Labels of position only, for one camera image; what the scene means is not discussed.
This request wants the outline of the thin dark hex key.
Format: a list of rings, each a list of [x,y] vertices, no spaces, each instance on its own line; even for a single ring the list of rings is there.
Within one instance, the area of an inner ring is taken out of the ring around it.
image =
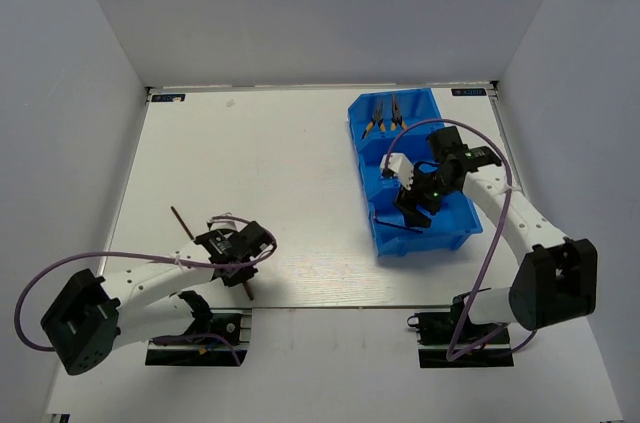
[[[416,228],[411,228],[411,227],[406,226],[406,225],[399,225],[399,224],[392,223],[392,222],[389,222],[389,221],[381,220],[377,216],[377,213],[375,211],[372,214],[372,219],[373,219],[373,222],[378,224],[378,225],[394,228],[394,229],[397,229],[397,230],[407,231],[407,232],[411,232],[411,233],[423,234],[423,231],[418,230]]]

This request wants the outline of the yellow needle-nose pliers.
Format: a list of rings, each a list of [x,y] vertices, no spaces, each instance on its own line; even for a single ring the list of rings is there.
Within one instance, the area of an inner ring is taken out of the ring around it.
[[[397,129],[406,129],[407,125],[404,121],[404,117],[401,113],[400,105],[396,94],[391,95],[391,126],[392,131]]]
[[[380,132],[386,131],[384,123],[384,101],[382,99],[375,101],[372,117],[364,129],[361,139],[364,140],[367,138],[375,128],[378,128]]]

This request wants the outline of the large red hex key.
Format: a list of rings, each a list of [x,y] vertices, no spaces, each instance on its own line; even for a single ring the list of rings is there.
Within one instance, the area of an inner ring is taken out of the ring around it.
[[[249,283],[245,281],[245,282],[242,283],[242,286],[243,286],[243,289],[244,289],[249,301],[254,301],[254,294],[253,294],[253,291],[250,288]]]

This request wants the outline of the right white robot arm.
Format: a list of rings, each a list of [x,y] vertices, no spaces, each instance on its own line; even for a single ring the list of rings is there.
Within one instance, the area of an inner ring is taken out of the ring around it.
[[[534,331],[585,317],[596,308],[597,260],[587,239],[572,239],[547,220],[513,184],[513,174],[496,145],[471,148],[455,127],[431,133],[436,162],[431,172],[394,150],[382,158],[381,173],[400,183],[395,206],[409,227],[430,225],[445,197],[460,193],[494,224],[519,268],[506,288],[478,289],[463,297],[451,317],[453,333],[472,342],[488,324],[518,323]]]

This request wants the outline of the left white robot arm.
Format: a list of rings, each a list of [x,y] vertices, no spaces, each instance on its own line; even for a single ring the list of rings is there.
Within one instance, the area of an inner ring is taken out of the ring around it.
[[[169,256],[139,255],[140,265],[106,276],[71,276],[41,319],[41,327],[70,376],[95,368],[114,350],[148,341],[159,346],[225,347],[233,352],[239,326],[215,314],[197,286],[220,280],[240,285],[277,248],[255,221],[213,218],[206,232]]]

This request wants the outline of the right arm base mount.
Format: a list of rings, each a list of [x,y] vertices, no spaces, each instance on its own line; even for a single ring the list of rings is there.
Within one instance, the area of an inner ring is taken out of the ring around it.
[[[500,329],[500,332],[481,345],[468,349],[459,358],[449,361],[446,355],[456,322],[457,319],[452,318],[447,311],[414,313],[407,318],[408,328],[417,334],[418,360],[421,369],[482,369],[514,366],[509,332],[496,324],[466,323],[453,349],[454,353],[485,338],[496,329]]]

